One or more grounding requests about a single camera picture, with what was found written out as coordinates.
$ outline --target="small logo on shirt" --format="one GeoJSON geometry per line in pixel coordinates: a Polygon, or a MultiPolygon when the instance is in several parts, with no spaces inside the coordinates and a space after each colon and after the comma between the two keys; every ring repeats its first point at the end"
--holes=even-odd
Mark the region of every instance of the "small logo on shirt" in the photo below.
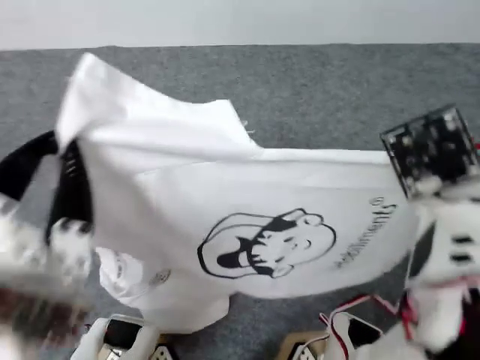
{"type": "Polygon", "coordinates": [[[321,215],[303,208],[276,217],[235,213],[215,224],[197,253],[202,269],[219,278],[280,278],[327,254],[336,238],[321,215]]]}
{"type": "Polygon", "coordinates": [[[148,282],[150,287],[156,287],[157,285],[163,284],[165,281],[168,280],[172,271],[169,268],[165,268],[164,270],[158,272],[154,275],[152,279],[148,282]]]}

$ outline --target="fabric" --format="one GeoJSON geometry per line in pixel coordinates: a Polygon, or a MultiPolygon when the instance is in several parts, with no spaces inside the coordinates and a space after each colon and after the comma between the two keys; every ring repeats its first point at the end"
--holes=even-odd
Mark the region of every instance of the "fabric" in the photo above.
{"type": "MultiPolygon", "coordinates": [[[[152,304],[181,307],[180,278],[194,280],[194,296],[219,300],[349,287],[389,270],[416,240],[416,216],[382,151],[261,148],[230,102],[173,100],[93,55],[70,80],[56,135],[61,149],[78,139],[95,245],[170,271],[151,286],[171,286],[152,304]]],[[[115,283],[115,266],[100,258],[115,283]]],[[[125,286],[153,296],[125,284],[124,303],[125,286]]]]}

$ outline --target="red wire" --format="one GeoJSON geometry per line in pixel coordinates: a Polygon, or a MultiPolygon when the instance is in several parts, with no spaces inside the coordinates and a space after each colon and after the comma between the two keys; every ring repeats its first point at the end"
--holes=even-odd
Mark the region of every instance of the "red wire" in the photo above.
{"type": "Polygon", "coordinates": [[[340,344],[343,350],[343,354],[345,355],[345,360],[348,360],[349,356],[348,356],[347,345],[345,344],[344,339],[342,339],[341,336],[337,333],[337,330],[335,329],[333,323],[331,324],[331,332],[333,333],[335,338],[338,340],[338,343],[340,344]]]}

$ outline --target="cable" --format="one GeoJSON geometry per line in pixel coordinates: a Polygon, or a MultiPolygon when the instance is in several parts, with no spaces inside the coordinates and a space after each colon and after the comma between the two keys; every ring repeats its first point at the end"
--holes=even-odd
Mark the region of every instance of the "cable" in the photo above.
{"type": "Polygon", "coordinates": [[[304,343],[301,348],[300,348],[300,351],[298,353],[298,355],[293,358],[292,360],[300,360],[300,356],[302,356],[302,353],[305,351],[305,349],[307,349],[308,345],[312,344],[312,343],[316,343],[317,341],[321,341],[321,340],[326,340],[330,337],[329,334],[325,334],[323,336],[319,336],[319,337],[315,337],[309,341],[307,341],[306,343],[304,343]]]}

